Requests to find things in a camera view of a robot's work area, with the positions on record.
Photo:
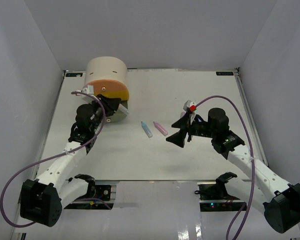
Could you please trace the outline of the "grey bottom drawer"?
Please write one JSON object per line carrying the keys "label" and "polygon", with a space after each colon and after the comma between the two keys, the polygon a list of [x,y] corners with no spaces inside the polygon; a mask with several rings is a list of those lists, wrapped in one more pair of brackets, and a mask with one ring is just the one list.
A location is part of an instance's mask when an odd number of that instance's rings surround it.
{"label": "grey bottom drawer", "polygon": [[[120,104],[122,104],[128,109],[128,101],[121,101]],[[120,110],[117,110],[112,116],[107,117],[106,122],[107,123],[119,122],[122,121],[127,116],[128,115],[123,114]]]}

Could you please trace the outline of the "yellow drawer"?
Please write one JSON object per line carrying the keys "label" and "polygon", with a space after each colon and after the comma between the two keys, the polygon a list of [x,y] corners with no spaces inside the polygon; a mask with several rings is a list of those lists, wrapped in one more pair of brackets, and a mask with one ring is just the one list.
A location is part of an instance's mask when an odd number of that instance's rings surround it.
{"label": "yellow drawer", "polygon": [[120,98],[122,101],[128,101],[130,98],[130,94],[128,90],[104,91],[101,92],[100,94],[111,99]]}

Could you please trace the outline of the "orange top drawer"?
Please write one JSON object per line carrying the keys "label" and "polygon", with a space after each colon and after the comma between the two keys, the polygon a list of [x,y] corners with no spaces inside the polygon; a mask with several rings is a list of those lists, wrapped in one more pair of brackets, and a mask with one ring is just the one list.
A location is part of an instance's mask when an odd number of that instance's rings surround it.
{"label": "orange top drawer", "polygon": [[93,80],[89,83],[86,83],[86,85],[92,85],[95,94],[102,92],[123,91],[128,89],[125,84],[113,79]]}

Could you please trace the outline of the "blue highlighter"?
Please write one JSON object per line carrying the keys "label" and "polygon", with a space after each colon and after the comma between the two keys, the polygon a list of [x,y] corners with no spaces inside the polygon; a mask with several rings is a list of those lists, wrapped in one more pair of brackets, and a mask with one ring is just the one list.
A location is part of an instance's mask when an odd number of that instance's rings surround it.
{"label": "blue highlighter", "polygon": [[153,137],[151,130],[145,122],[141,121],[141,127],[149,139]]}

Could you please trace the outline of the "orange capped clear highlighter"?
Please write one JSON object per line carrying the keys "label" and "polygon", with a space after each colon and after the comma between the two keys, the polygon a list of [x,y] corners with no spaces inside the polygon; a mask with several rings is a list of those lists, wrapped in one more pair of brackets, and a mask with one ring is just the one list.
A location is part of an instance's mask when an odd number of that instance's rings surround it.
{"label": "orange capped clear highlighter", "polygon": [[129,115],[129,110],[122,104],[119,104],[118,110],[120,110],[126,116]]}

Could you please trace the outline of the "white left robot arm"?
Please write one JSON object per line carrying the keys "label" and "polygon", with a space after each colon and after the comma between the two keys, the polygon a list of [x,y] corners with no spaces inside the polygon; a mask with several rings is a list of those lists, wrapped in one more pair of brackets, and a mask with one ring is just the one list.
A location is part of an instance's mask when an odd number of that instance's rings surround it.
{"label": "white left robot arm", "polygon": [[93,198],[95,179],[87,174],[70,176],[93,148],[98,134],[108,117],[114,115],[121,98],[108,98],[98,94],[92,102],[80,105],[75,122],[61,156],[34,180],[27,179],[20,193],[20,216],[24,219],[52,227],[62,210],[75,200]]}

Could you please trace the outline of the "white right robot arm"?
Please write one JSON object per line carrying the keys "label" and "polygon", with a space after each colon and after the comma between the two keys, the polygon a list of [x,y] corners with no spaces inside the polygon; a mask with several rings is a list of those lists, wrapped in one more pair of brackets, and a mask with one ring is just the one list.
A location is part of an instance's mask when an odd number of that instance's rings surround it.
{"label": "white right robot arm", "polygon": [[246,202],[281,234],[300,223],[300,184],[291,184],[252,157],[245,142],[230,130],[229,118],[223,109],[210,109],[207,120],[188,109],[172,127],[178,132],[167,137],[167,142],[183,148],[193,136],[210,138],[213,149],[251,180],[247,183],[233,172],[220,175],[215,187],[219,198],[226,200],[233,196]]}

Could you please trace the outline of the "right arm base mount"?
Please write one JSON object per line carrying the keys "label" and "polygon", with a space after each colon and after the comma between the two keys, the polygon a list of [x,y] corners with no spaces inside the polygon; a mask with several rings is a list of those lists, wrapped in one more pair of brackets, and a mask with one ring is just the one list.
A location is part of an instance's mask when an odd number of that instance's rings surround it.
{"label": "right arm base mount", "polygon": [[215,182],[198,183],[198,189],[194,194],[199,198],[200,211],[203,212],[236,212],[245,202],[237,197],[229,195],[226,191],[226,183],[238,176],[232,172],[220,175]]}

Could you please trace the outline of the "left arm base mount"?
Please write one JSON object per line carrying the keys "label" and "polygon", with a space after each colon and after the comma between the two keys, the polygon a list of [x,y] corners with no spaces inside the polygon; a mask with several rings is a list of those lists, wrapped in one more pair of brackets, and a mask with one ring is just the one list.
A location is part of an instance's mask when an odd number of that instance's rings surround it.
{"label": "left arm base mount", "polygon": [[116,198],[116,187],[109,184],[97,184],[92,198],[100,200],[82,200],[80,197],[75,202],[67,205],[69,210],[111,210]]}

